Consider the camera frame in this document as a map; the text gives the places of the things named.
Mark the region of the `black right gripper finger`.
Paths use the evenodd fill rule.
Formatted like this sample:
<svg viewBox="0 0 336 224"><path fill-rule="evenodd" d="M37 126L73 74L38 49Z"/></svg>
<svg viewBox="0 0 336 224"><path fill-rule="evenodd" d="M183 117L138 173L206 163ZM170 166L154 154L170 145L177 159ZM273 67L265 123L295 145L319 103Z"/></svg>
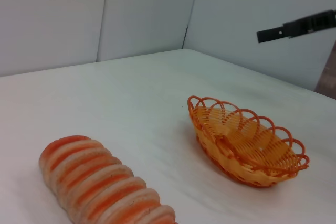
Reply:
<svg viewBox="0 0 336 224"><path fill-rule="evenodd" d="M327 10L291 22L282 26L257 32L259 43L282 38L294 38L318 31L335 28L335 10Z"/></svg>

